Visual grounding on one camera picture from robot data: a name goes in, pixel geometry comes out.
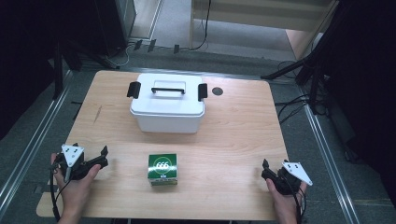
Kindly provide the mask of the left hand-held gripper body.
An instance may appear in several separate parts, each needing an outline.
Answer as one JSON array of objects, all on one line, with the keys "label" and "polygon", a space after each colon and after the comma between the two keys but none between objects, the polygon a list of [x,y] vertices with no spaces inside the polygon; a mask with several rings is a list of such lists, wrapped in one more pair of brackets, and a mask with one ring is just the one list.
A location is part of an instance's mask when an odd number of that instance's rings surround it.
[{"label": "left hand-held gripper body", "polygon": [[64,182],[80,180],[90,171],[91,167],[84,161],[84,147],[78,145],[62,145],[59,161]]}]

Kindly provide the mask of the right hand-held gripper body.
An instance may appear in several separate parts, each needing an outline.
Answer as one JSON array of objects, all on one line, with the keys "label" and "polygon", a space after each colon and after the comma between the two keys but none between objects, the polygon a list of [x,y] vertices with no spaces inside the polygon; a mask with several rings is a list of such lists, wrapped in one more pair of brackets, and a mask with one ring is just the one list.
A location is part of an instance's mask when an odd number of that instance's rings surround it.
[{"label": "right hand-held gripper body", "polygon": [[281,168],[275,172],[276,190],[282,195],[296,193],[302,182],[308,186],[313,185],[313,181],[299,162],[283,161]]}]

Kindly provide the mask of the green and white carton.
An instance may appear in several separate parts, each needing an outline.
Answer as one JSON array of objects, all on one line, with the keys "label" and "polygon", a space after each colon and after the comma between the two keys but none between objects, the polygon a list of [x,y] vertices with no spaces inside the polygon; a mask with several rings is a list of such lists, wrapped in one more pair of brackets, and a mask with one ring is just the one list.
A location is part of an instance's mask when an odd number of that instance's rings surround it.
[{"label": "green and white carton", "polygon": [[151,154],[148,156],[148,182],[151,186],[177,184],[177,155]]}]

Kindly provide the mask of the white plastic storage box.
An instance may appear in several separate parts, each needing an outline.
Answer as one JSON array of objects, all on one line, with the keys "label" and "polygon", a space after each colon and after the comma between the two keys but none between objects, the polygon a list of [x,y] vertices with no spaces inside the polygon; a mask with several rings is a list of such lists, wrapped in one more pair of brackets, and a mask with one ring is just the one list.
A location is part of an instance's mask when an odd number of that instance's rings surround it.
[{"label": "white plastic storage box", "polygon": [[130,109],[142,132],[149,133],[197,133],[205,111],[198,114],[150,114]]}]

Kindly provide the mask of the white lid with black handle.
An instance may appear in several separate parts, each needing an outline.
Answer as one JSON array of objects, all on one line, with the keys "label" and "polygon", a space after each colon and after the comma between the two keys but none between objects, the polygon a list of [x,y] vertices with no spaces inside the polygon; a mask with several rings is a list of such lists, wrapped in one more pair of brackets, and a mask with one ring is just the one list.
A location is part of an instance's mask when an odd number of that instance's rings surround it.
[{"label": "white lid with black handle", "polygon": [[145,73],[130,83],[127,96],[134,115],[200,117],[208,93],[200,77]]}]

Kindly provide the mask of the person's right hand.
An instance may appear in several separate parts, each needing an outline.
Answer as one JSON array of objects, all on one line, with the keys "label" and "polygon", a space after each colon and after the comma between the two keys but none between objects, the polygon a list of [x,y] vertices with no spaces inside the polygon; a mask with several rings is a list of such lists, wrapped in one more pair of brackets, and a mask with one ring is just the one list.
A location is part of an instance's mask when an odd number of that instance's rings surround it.
[{"label": "person's right hand", "polygon": [[266,185],[274,201],[274,208],[278,219],[293,219],[297,217],[297,202],[293,196],[280,194],[274,182],[267,178]]}]

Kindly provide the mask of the person's left hand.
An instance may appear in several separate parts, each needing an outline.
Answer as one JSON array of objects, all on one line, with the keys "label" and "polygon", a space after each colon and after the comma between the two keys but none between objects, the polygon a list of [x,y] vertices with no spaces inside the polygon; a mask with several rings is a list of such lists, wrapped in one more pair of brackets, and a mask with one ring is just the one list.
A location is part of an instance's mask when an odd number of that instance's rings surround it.
[{"label": "person's left hand", "polygon": [[80,180],[70,181],[65,186],[63,174],[57,170],[54,177],[60,188],[63,188],[62,199],[63,199],[63,212],[62,215],[80,215],[82,216],[83,210],[87,201],[89,200],[91,192],[91,183],[97,176],[101,169],[99,164],[94,165],[87,175]]}]

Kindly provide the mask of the black metal stand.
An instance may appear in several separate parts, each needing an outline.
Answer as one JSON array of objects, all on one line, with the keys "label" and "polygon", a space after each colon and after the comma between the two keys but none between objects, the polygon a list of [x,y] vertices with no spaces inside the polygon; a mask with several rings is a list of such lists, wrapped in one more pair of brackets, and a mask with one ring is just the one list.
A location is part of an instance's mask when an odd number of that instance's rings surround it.
[{"label": "black metal stand", "polygon": [[82,62],[78,57],[79,52],[101,64],[104,68],[120,68],[118,65],[114,65],[105,61],[97,54],[94,54],[91,50],[88,50],[76,41],[69,39],[58,39],[54,46],[53,69],[55,90],[53,93],[53,99],[57,99],[64,90],[63,62],[66,62],[72,70],[80,70]]},{"label": "black metal stand", "polygon": [[261,79],[273,80],[300,68],[300,72],[295,78],[295,82],[297,85],[302,86],[306,84],[309,79],[312,79],[311,89],[308,93],[308,104],[310,106],[314,106],[318,96],[318,82],[322,77],[322,68],[325,58],[330,52],[331,43],[338,26],[344,17],[343,9],[338,5],[339,0],[334,0],[334,4],[331,6],[330,12],[325,17],[325,21],[328,24],[327,29],[325,30],[322,38],[307,56],[303,57],[296,63],[292,63],[291,65],[274,72],[273,74],[261,76]]}]

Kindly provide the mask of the black cabinet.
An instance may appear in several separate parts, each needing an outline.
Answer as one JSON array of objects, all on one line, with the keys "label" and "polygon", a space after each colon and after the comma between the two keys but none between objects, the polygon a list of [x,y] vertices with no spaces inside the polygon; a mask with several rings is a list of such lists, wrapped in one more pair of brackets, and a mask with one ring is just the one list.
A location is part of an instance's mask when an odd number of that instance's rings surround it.
[{"label": "black cabinet", "polygon": [[127,47],[134,27],[134,0],[94,0],[105,53],[112,56]]}]

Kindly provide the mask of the metal floor rail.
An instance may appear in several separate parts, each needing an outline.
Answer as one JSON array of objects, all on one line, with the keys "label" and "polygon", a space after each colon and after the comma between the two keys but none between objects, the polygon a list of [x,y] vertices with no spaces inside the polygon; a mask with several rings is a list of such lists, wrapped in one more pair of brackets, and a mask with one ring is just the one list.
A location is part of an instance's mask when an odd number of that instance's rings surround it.
[{"label": "metal floor rail", "polygon": [[12,172],[7,177],[4,184],[0,186],[0,219],[3,218],[8,210],[10,203],[14,199],[22,180],[24,179],[36,153],[47,135],[52,122],[56,118],[64,99],[69,92],[70,82],[73,79],[73,76],[74,74],[71,70],[68,70],[64,75],[64,89],[59,93],[56,99],[50,101],[46,113],[35,128],[35,132],[29,138],[29,142],[23,148],[21,155],[18,156],[18,160],[13,166]]},{"label": "metal floor rail", "polygon": [[315,137],[326,176],[329,178],[330,193],[335,197],[335,206],[340,208],[345,224],[361,224],[342,170],[337,166],[337,151],[343,151],[343,148],[331,121],[326,116],[315,114],[311,105],[304,106],[304,114]]}]

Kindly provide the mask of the light wooden furniture frame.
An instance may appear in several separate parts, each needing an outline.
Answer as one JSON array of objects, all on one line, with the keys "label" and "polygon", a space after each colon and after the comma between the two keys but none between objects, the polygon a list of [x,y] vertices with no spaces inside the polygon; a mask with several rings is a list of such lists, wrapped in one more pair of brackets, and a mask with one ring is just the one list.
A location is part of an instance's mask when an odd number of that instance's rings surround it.
[{"label": "light wooden furniture frame", "polygon": [[211,21],[285,29],[297,60],[332,20],[339,0],[191,0],[191,22]]}]

